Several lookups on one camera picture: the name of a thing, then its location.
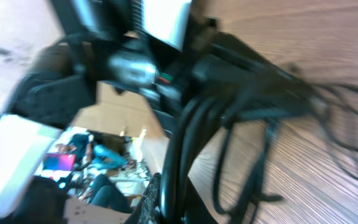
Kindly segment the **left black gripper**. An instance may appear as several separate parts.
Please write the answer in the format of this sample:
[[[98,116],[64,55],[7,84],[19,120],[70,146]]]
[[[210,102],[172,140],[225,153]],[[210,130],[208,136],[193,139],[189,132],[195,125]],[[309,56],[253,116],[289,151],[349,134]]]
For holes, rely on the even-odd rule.
[[[125,33],[133,31],[133,25],[122,19],[108,19],[99,32],[106,37],[98,45],[101,81],[118,93],[137,93],[153,110],[170,115],[178,114],[191,100],[218,97],[223,92],[218,83],[249,90],[256,100],[280,106],[309,103],[310,87],[304,81],[270,63],[236,36],[220,32],[212,40],[218,30],[217,19],[197,22],[190,18],[185,26],[185,48],[179,51],[144,32],[128,37]],[[158,76],[151,86],[136,88],[113,79],[108,59],[120,50],[143,54],[155,64]]]

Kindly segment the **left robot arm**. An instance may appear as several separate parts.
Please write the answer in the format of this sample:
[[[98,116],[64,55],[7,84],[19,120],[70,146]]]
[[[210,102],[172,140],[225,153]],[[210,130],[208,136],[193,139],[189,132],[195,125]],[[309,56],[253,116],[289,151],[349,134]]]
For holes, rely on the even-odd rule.
[[[220,128],[265,121],[264,147],[232,208],[277,202],[262,193],[281,119],[311,109],[311,85],[270,63],[205,17],[203,1],[53,1],[65,32],[10,95],[0,118],[0,223],[66,223],[66,186],[35,171],[77,112],[96,101],[96,84],[143,96],[170,142],[128,223],[213,223],[188,173]]]

